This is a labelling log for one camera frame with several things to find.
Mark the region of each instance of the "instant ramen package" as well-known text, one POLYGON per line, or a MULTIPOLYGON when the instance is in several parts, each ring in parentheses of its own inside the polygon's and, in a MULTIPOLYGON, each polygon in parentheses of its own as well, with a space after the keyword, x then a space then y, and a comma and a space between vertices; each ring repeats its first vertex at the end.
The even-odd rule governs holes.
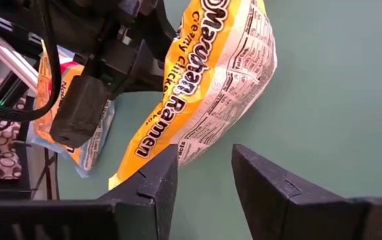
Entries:
MULTIPOLYGON (((36 108, 44 106, 51 94, 51 70, 48 62, 48 56, 44 52, 41 56, 39 65, 39 76, 37 85, 37 97, 35 100, 36 108)), ((71 58, 59 54, 60 68, 62 74, 62 85, 59 98, 56 104, 42 118, 33 122, 34 138, 32 143, 46 147, 58 154, 64 159, 70 159, 77 164, 77 171, 81 177, 87 177, 90 170, 96 164, 98 155, 100 154, 109 131, 112 119, 115 114, 115 106, 113 102, 107 101, 99 125, 92 138, 79 148, 70 148, 65 145, 56 143, 50 136, 51 123, 53 122, 57 110, 76 75, 80 75, 84 66, 74 62, 71 58)))
POLYGON ((164 96, 131 140, 112 189, 170 144, 184 165, 262 94, 277 67, 263 0, 191 0, 165 58, 164 96))

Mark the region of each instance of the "metal rod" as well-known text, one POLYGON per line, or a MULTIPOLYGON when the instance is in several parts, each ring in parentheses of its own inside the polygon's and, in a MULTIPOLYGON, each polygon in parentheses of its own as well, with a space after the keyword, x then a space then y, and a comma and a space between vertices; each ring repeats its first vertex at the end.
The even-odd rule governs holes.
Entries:
POLYGON ((37 92, 38 72, 4 39, 0 38, 0 60, 34 93, 37 92))

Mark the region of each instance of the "orange noodle package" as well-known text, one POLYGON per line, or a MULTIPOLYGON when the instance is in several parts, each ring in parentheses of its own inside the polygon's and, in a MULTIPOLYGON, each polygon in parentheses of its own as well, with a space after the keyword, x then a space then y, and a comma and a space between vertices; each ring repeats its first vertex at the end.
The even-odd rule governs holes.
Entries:
POLYGON ((164 96, 132 138, 112 189, 170 144, 184 165, 250 108, 277 67, 263 0, 191 0, 165 58, 164 96))

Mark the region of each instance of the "black plastic housing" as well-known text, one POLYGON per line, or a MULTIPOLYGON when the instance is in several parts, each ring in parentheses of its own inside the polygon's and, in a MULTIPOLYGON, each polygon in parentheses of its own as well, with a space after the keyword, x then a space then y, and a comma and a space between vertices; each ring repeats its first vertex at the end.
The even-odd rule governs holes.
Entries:
POLYGON ((176 190, 171 145, 94 201, 0 201, 0 239, 168 240, 176 190))
POLYGON ((242 145, 232 168, 253 239, 382 240, 382 198, 340 197, 242 145))
POLYGON ((99 125, 108 96, 102 81, 74 76, 50 128, 53 140, 73 148, 82 146, 99 125))

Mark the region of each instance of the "plastic wrapper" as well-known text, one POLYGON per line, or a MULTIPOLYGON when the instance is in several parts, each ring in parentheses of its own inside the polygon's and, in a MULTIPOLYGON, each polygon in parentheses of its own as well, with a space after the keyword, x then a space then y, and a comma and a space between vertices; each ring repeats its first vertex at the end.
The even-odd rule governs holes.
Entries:
MULTIPOLYGON (((64 55, 59 56, 61 63, 62 85, 61 92, 56 104, 42 118, 37 119, 33 123, 34 138, 32 143, 46 147, 58 154, 64 159, 70 159, 77 164, 77 171, 81 177, 87 177, 90 170, 96 164, 111 126, 112 119, 115 115, 114 102, 107 101, 103 110, 103 116, 97 126, 96 132, 92 138, 79 148, 70 148, 65 145, 56 143, 50 136, 51 123, 53 122, 57 110, 72 82, 72 78, 80 75, 84 66, 74 62, 71 58, 64 55)), ((39 76, 37 84, 36 108, 44 106, 51 94, 51 70, 48 57, 44 51, 41 56, 39 66, 39 76)))
POLYGON ((191 0, 165 59, 164 96, 132 138, 112 189, 170 144, 184 165, 262 94, 277 67, 262 0, 191 0))

